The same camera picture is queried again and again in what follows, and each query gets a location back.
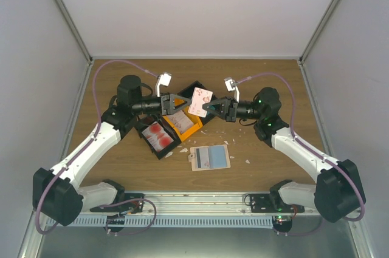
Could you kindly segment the white pink cards stack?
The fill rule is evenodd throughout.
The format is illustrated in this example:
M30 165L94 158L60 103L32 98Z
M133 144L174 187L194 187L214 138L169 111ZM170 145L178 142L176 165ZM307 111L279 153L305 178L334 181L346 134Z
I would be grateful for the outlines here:
M183 111L179 111L174 115L167 115L167 118L171 121L173 126L179 131L180 134L184 134L194 123L185 115Z

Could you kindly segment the white pink blossom card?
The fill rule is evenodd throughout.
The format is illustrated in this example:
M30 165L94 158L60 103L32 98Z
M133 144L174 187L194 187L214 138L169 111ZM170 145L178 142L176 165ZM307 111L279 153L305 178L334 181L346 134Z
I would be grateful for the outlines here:
M188 108L188 113L191 115L205 118L207 116L207 112L203 110L202 105L204 103L211 102L212 96L212 91L195 87L191 98L191 104Z

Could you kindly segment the orange bin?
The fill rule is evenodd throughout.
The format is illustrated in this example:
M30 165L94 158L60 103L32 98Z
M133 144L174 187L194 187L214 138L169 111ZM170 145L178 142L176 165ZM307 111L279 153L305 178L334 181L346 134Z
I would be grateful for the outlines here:
M184 111L166 115L163 118L173 128L180 141L187 140L203 127L198 116L187 114Z

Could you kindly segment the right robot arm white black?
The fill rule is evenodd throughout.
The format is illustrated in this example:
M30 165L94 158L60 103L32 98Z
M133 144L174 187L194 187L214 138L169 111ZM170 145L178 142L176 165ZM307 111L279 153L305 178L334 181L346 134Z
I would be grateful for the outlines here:
M289 157L312 178L313 185L284 180L273 186L269 205L275 212L300 205L317 210L332 223L358 221L364 216L366 197L356 164L329 156L298 136L279 115L281 101L276 89L265 87L252 101L224 97L202 108L227 122L253 120L260 141Z

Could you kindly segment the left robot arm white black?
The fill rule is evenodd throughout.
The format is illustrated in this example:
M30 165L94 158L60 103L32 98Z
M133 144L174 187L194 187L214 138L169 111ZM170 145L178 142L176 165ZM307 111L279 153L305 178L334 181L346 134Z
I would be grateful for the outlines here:
M115 103L98 116L92 132L61 162L51 169L39 168L33 175L33 208L36 226L44 214L60 225L70 225L81 212L107 207L117 212L125 206L119 185L103 181L82 187L88 172L113 146L137 124L140 115L173 115L191 104L191 99L172 93L161 93L171 76L157 78L156 88L144 96L146 86L136 75L124 76L117 86Z

